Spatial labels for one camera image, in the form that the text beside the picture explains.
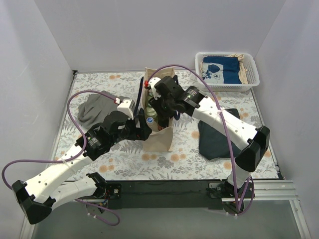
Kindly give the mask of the Pocari Sweat plastic bottle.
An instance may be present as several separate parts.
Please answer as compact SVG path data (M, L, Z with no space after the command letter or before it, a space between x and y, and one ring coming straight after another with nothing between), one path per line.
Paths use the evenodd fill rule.
M146 119L147 125L148 127L152 130L152 131L156 131L158 129L157 123L155 122L155 120L152 117L148 117Z

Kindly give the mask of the beige canvas tote bag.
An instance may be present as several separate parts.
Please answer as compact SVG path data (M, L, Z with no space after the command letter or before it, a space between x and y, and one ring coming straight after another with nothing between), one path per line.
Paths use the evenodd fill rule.
M147 68L144 74L144 81L143 83L155 72L156 69ZM174 67L168 67L165 69L161 69L153 77L163 78L165 76L173 77L175 75ZM141 96L141 106L145 111L146 115L146 107L147 107L147 90L144 88L142 89L142 96ZM158 126L156 126L156 130L152 131L146 141L143 141L143 149L146 152L171 152L172 151L172 140L173 140L173 117L168 121L168 127L158 131Z

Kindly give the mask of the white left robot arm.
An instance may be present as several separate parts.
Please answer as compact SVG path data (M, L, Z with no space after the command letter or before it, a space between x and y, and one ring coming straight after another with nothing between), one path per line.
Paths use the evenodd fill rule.
M14 182L12 190L29 223L37 224L57 207L81 197L113 197L112 188L97 172L74 182L68 183L67 179L120 141L145 141L151 131L143 109L133 119L113 111L102 123L93 125L55 164L25 182Z

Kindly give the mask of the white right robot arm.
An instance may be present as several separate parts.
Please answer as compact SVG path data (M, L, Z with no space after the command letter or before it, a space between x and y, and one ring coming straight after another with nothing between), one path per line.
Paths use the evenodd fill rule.
M229 197L239 197L244 191L245 181L256 170L269 148L270 129L243 122L218 107L202 90L195 86L184 90L172 77L153 77L145 83L145 87L153 94L150 104L159 117L171 118L175 112L187 114L226 136L228 142L240 150L234 158L234 169L225 186Z

